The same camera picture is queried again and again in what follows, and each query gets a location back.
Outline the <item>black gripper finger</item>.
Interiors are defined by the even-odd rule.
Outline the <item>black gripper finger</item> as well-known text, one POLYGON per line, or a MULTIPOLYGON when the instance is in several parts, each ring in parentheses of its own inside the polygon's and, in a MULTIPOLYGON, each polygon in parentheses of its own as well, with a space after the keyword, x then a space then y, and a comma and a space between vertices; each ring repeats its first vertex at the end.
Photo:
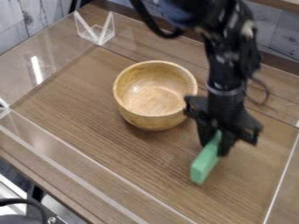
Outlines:
POLYGON ((200 139, 200 145, 206 146, 210 140, 214 138, 218 130, 218 121, 211 118, 204 112, 200 112, 195 118, 198 125, 198 133, 200 139))
POLYGON ((224 157, 230 154, 230 149, 232 148, 236 141, 238 141, 236 135, 231 131, 224 130, 222 132, 222 140, 219 143, 219 156, 220 157, 224 157))

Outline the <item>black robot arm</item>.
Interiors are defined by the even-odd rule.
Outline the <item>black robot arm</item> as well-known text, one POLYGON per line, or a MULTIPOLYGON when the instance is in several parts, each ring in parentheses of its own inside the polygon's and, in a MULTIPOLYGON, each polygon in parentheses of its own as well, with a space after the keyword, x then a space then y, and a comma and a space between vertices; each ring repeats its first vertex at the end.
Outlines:
POLYGON ((188 30, 202 36, 210 63, 208 95, 184 97, 184 113, 196 121, 200 144, 206 146, 220 133, 220 157, 230 154, 239 140, 256 144, 263 126, 247 112, 244 100, 262 58, 256 22, 244 1, 158 0, 164 19, 172 25, 171 32, 159 27, 143 0, 130 2, 156 36, 175 39, 188 30))

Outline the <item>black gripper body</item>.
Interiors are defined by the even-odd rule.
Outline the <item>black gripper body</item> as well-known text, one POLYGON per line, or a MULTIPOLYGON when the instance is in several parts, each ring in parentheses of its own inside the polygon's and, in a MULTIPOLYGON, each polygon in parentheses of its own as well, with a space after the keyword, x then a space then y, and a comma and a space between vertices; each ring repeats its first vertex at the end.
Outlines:
POLYGON ((211 86, 207 86, 207 88, 207 97, 199 95, 184 96, 184 114, 195 120, 196 115, 204 112, 218 121, 218 130, 222 132, 224 130, 231 131, 238 140, 256 145, 263 126, 246 109, 244 85, 240 84, 231 90, 219 90, 211 86))

